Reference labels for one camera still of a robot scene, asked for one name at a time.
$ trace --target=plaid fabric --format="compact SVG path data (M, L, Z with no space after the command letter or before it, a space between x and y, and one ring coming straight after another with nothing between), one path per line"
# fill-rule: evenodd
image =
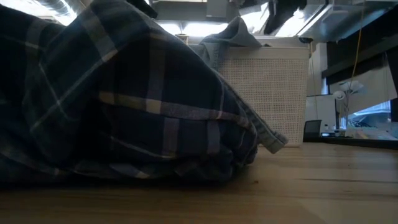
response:
M276 152L286 143L197 54L123 0L96 0L68 27L0 10L9 56L0 181L224 181L253 161L257 144Z

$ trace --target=white woven storage basket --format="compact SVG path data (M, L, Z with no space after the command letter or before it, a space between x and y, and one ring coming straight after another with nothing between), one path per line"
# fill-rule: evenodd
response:
M288 147L303 142L308 53L304 48L232 47L220 65L239 95L289 139Z

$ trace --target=yellow cable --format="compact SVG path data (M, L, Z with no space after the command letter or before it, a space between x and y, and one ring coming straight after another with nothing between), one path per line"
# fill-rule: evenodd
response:
M348 86L348 93L347 94L347 108L348 108L348 103L349 103L349 95L351 91L351 84L353 82L354 76L355 76L355 70L356 70L356 64L358 63L358 55L359 55L359 46L361 45L361 36L362 36L362 27L363 27L363 17L364 17L364 12L365 12L365 3L366 0L363 0L363 6L362 6L362 13L361 13L361 27L359 28L359 34L358 34L358 44L356 46L356 55L355 55L355 62L354 62L354 69L353 69L353 74L351 76L351 79L349 80L349 86Z
M312 76L312 83L313 83L313 97L315 99L315 111L317 112L317 119L318 119L317 88L315 85L315 72L313 71L312 42L310 43L310 49L311 49L311 76Z

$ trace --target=desk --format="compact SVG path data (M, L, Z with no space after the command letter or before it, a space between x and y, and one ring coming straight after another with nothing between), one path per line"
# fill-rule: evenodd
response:
M222 187L0 191L0 223L393 223L398 151L306 143Z

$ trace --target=ceiling light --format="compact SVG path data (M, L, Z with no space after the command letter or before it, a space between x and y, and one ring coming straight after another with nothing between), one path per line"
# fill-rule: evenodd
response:
M192 22L185 27L183 33L191 37L206 37L210 34L218 34L219 32L225 30L227 26L227 23L210 24Z
M158 23L158 25L173 35L182 33L180 26L176 23Z
M255 23L254 28L253 28L253 34L260 32L264 24L267 22L267 19L269 17L269 10L268 10L268 3L264 3L261 5L261 12L263 12L262 16L260 19Z
M262 16L262 12L252 12L241 16L249 31L252 31Z
M297 35L300 29L304 26L304 12L301 10L296 10L293 17L288 19L284 25L276 33L276 37L293 37Z
M310 23L308 23L302 30L300 30L297 35L301 36L306 33L306 31L308 31L309 28L311 28L316 22L318 22L322 18L322 16L325 15L332 7L333 5L329 4L326 8L324 8L324 10L322 10L322 12L320 12L315 18L313 18Z

